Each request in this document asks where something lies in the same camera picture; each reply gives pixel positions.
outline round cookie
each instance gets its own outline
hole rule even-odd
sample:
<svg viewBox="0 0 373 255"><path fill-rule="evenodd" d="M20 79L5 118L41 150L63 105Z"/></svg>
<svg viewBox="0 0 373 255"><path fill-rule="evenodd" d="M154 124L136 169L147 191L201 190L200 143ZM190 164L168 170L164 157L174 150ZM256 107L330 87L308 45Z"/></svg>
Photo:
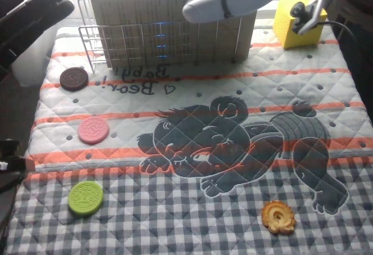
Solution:
<svg viewBox="0 0 373 255"><path fill-rule="evenodd" d="M59 77L61 86L69 91L78 91L88 84L88 74L83 68L69 68Z"/></svg>
<svg viewBox="0 0 373 255"><path fill-rule="evenodd" d="M270 201L262 209L262 222L274 235L294 232L297 221L291 208L282 201Z"/></svg>
<svg viewBox="0 0 373 255"><path fill-rule="evenodd" d="M96 144L103 141L109 134L109 125L98 116L83 120L78 127L78 135L82 142Z"/></svg>
<svg viewBox="0 0 373 255"><path fill-rule="evenodd" d="M69 193L68 203L75 214L87 216L94 214L104 200L104 192L94 181L83 181L75 185Z"/></svg>

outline brown cookie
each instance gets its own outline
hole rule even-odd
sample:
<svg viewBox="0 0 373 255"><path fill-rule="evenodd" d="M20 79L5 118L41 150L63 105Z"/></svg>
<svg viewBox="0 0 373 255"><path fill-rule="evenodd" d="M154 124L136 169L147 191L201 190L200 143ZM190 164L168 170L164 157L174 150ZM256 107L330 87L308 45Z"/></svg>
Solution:
<svg viewBox="0 0 373 255"><path fill-rule="evenodd" d="M78 91L87 86L88 74L82 68L70 68L61 73L59 82L66 90Z"/></svg>
<svg viewBox="0 0 373 255"><path fill-rule="evenodd" d="M274 235L294 232L297 221L291 208L282 201L270 201L262 209L262 222Z"/></svg>

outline pink cookie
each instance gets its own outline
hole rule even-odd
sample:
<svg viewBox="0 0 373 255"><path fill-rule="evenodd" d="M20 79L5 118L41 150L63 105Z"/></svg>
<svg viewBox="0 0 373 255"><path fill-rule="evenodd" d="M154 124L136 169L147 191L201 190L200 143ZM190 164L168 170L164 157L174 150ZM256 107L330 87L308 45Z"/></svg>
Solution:
<svg viewBox="0 0 373 255"><path fill-rule="evenodd" d="M82 142L96 144L109 134L109 125L98 116L86 118L78 127L78 135Z"/></svg>

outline yellow box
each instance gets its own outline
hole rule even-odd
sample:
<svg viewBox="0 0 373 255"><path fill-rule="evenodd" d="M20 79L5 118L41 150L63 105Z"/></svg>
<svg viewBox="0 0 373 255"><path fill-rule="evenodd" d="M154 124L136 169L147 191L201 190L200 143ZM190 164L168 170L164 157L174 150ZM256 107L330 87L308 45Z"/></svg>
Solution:
<svg viewBox="0 0 373 255"><path fill-rule="evenodd" d="M290 15L291 8L297 2L303 2L306 6L310 0L281 0L276 11L273 31L276 33L283 48L301 47L317 44L320 40L322 25L308 31L304 35L298 35L292 31L295 18ZM327 13L323 9L319 21L325 21Z"/></svg>

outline heart symbol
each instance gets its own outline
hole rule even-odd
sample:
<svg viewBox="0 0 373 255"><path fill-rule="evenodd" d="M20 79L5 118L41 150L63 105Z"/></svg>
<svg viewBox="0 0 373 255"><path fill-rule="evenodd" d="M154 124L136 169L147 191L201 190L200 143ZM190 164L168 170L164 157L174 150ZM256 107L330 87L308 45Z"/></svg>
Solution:
<svg viewBox="0 0 373 255"><path fill-rule="evenodd" d="M175 91L176 87L173 86L173 85L168 85L166 84L164 86L164 91L166 91L166 95L169 95L170 93L172 93L173 91Z"/></svg>

